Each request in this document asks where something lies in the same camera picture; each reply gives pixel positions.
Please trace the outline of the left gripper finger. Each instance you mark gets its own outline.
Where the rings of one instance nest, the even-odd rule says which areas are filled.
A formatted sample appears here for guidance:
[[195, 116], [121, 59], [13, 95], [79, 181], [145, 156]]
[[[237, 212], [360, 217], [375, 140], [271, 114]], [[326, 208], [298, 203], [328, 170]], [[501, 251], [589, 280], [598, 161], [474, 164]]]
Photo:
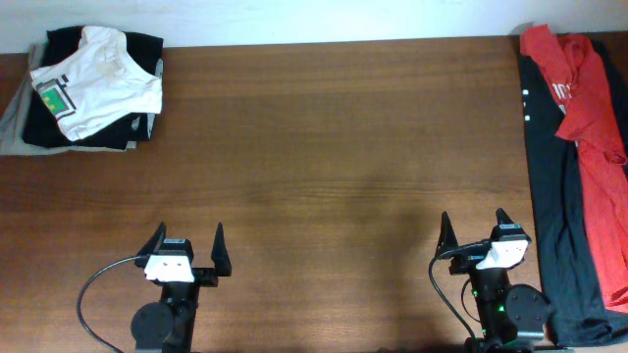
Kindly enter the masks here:
[[226, 245], [225, 233], [222, 223], [218, 223], [211, 260], [214, 263], [214, 271], [217, 277], [230, 277], [232, 275], [232, 263]]
[[146, 241], [146, 243], [137, 252], [137, 256], [149, 256], [156, 254], [160, 249], [163, 240], [166, 237], [167, 226], [164, 222], [161, 222], [157, 226], [153, 235]]

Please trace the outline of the red soccer t-shirt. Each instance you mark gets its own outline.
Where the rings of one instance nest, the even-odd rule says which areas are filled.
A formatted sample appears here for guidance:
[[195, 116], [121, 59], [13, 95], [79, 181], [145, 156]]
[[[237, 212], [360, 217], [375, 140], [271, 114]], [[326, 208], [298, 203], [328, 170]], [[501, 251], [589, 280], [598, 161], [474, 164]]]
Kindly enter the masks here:
[[586, 235], [606, 309], [627, 311], [627, 153], [602, 57], [582, 34], [526, 29], [520, 52], [539, 67], [564, 113], [555, 135], [576, 145]]

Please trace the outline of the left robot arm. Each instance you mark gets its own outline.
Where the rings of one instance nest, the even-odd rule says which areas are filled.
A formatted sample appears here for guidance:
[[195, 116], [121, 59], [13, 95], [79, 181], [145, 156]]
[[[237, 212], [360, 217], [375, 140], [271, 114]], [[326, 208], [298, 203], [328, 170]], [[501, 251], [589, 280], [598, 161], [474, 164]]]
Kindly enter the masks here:
[[160, 298], [143, 305], [131, 320], [137, 352], [189, 352], [200, 290], [216, 287], [233, 271], [222, 225], [217, 225], [210, 268], [195, 268], [191, 241], [169, 238], [166, 232], [160, 224], [134, 260], [145, 278], [161, 288]]

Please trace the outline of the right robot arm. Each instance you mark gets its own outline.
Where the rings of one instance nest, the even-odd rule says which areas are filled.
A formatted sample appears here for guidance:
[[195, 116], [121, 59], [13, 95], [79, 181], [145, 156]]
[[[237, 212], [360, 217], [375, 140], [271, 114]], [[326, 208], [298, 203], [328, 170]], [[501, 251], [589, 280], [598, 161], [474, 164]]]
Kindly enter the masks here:
[[[469, 333], [464, 352], [533, 352], [544, 340], [544, 326], [551, 313], [550, 300], [529, 284], [513, 284], [508, 272], [524, 262], [531, 237], [502, 208], [489, 237], [460, 245], [447, 213], [428, 275], [433, 288]], [[482, 334], [476, 335], [440, 290], [433, 274], [436, 262], [449, 260], [452, 276], [467, 276]]]

